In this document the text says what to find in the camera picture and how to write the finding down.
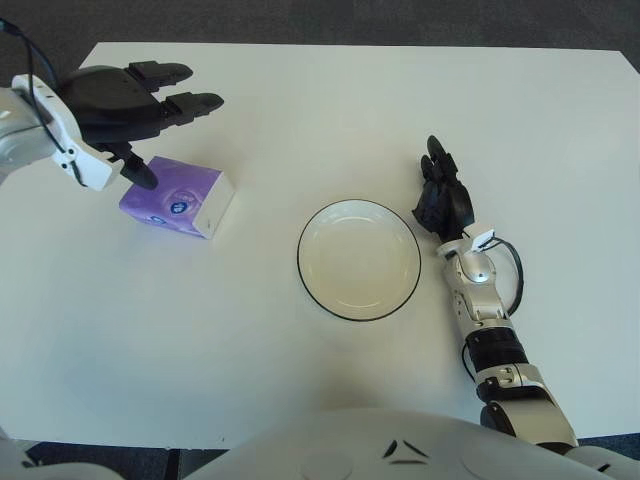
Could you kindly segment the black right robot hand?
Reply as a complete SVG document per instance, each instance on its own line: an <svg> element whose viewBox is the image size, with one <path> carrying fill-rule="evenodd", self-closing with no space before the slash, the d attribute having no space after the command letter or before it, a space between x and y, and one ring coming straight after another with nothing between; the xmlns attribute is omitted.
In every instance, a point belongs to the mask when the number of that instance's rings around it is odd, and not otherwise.
<svg viewBox="0 0 640 480"><path fill-rule="evenodd" d="M442 243L463 237L463 230L475 221L469 192L457 178L458 169L450 153L430 135L427 154L420 159L424 179L422 192L412 214L419 225L439 237Z"/></svg>

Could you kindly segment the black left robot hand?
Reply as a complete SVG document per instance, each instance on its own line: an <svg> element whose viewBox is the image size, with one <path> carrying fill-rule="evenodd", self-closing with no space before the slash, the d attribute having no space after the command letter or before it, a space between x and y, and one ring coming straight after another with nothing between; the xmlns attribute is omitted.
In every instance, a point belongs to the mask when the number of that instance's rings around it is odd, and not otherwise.
<svg viewBox="0 0 640 480"><path fill-rule="evenodd" d="M155 138L222 107L214 93L191 92L164 100L153 94L190 78L193 71L180 63L133 62L126 68L93 66L79 69L62 82L59 97L76 119L82 139L98 151L109 152L110 162L124 162L121 175L147 190L158 179L132 151L133 141Z"/></svg>

